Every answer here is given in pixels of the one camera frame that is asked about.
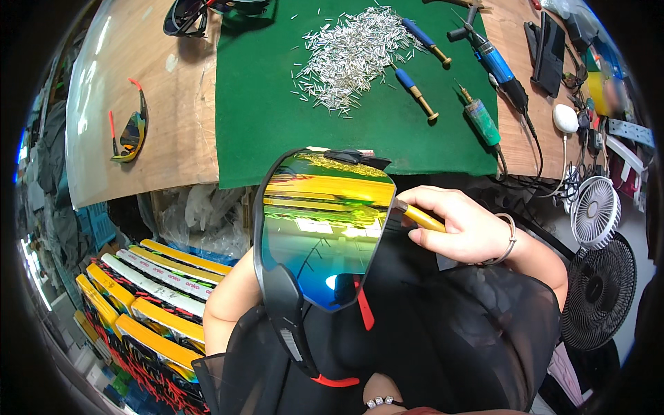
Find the electric screwdriver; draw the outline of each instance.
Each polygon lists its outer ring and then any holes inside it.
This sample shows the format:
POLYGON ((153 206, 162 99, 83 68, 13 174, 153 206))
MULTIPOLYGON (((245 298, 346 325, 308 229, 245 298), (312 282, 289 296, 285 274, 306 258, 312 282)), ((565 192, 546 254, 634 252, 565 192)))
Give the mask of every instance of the electric screwdriver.
POLYGON ((495 76, 498 81, 498 86, 508 99, 511 101, 514 108, 525 116, 528 112, 528 95, 523 89, 523 86, 514 77, 512 70, 507 66, 505 59, 501 56, 500 52, 481 34, 477 33, 475 29, 465 19, 454 11, 459 19, 463 22, 463 27, 473 35, 473 45, 479 54, 479 58, 484 59, 484 62, 489 67, 489 71, 495 76))

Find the green felt mat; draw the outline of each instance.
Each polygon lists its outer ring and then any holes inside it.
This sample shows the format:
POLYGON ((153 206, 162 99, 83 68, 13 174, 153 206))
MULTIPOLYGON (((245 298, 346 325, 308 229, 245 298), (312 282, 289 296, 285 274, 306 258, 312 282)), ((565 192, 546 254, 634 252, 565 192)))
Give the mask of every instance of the green felt mat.
MULTIPOLYGON (((487 73, 477 61, 468 41, 450 43, 446 32, 459 27, 467 10, 450 3, 427 5, 418 0, 394 0, 391 5, 402 17, 415 20, 437 46, 452 58, 444 70, 432 54, 416 50, 415 57, 398 66, 415 81, 429 105, 440 116, 427 122, 420 105, 386 68, 386 83, 371 82, 371 91, 360 99, 362 107, 351 108, 351 120, 329 117, 324 106, 291 94, 290 72, 306 65, 305 33, 318 31, 326 23, 336 24, 340 13, 356 15, 370 1, 275 0, 261 18, 229 14, 224 17, 216 66, 216 149, 219 187, 227 189, 257 185, 272 163, 295 147, 373 149, 379 157, 392 159, 386 169, 392 174, 464 172, 495 174, 495 156, 463 114, 456 78, 474 98, 480 98, 497 124, 497 97, 487 73), (290 50, 295 45, 299 48, 290 50), (387 84, 398 89, 393 90, 387 84)), ((479 14, 474 27, 485 33, 479 14)))

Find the black sunglasses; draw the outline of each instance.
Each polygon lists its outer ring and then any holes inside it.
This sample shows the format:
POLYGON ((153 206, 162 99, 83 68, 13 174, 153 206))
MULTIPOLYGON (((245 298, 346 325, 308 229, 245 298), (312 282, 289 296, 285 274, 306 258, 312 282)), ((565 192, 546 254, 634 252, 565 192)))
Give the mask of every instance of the black sunglasses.
POLYGON ((235 10, 241 15, 260 15, 270 4, 270 0, 175 0, 164 18, 163 30, 166 35, 175 37, 204 37, 207 28, 208 8, 218 13, 235 10), (192 26, 199 22, 197 28, 192 26))

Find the black fan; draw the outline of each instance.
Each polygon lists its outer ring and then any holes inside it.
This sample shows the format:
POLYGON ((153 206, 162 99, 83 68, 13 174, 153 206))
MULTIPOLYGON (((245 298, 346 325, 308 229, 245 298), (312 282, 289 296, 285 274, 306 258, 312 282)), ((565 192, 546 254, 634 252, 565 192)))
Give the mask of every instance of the black fan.
POLYGON ((634 252, 619 233, 599 250, 581 248, 567 268, 562 338, 592 350, 606 344, 622 325, 636 290, 634 252))

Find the bracelet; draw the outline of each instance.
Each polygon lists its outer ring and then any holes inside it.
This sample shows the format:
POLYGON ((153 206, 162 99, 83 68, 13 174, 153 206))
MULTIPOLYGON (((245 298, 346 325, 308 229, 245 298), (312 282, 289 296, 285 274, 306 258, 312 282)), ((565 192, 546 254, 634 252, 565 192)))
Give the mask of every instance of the bracelet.
POLYGON ((375 399, 369 399, 369 401, 365 403, 365 405, 367 405, 369 409, 376 408, 378 405, 382 404, 404 406, 403 402, 394 400, 394 397, 390 395, 385 396, 385 399, 383 399, 382 396, 376 396, 375 399))
POLYGON ((494 258, 492 260, 487 260, 482 262, 483 265, 496 265, 507 259, 507 256, 509 255, 510 252, 512 252, 512 248, 514 248, 514 244, 517 243, 517 225, 514 223, 514 219, 512 219, 512 216, 509 216, 507 213, 496 213, 495 216, 499 218, 506 218, 509 221, 509 228, 510 228, 510 235, 509 235, 509 245, 507 245, 507 249, 505 250, 505 253, 503 255, 500 255, 498 258, 494 258))

